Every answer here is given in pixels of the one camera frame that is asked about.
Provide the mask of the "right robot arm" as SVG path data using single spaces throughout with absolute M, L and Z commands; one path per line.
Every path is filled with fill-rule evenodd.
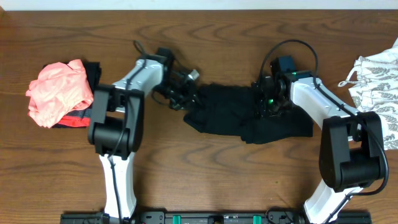
M 278 70 L 252 84 L 258 115 L 276 128 L 310 119 L 322 131 L 321 181 L 295 223 L 337 223 L 353 197 L 382 192 L 389 164 L 382 124 L 375 112 L 360 112 L 328 90 L 311 71 Z

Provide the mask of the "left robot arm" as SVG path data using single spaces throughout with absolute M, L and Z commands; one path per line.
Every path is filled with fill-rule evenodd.
M 160 93 L 177 110 L 194 101 L 199 72 L 175 71 L 174 62 L 173 55 L 143 55 L 122 79 L 95 90 L 88 140 L 104 170 L 108 223 L 130 223 L 136 209 L 133 163 L 142 141 L 146 96 Z

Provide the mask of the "black t-shirt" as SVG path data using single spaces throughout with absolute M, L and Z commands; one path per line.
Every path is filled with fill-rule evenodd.
M 313 120 L 301 108 L 257 118 L 254 93 L 248 86 L 203 85 L 199 105 L 183 120 L 200 133 L 239 136 L 247 144 L 266 144 L 291 137 L 312 137 Z

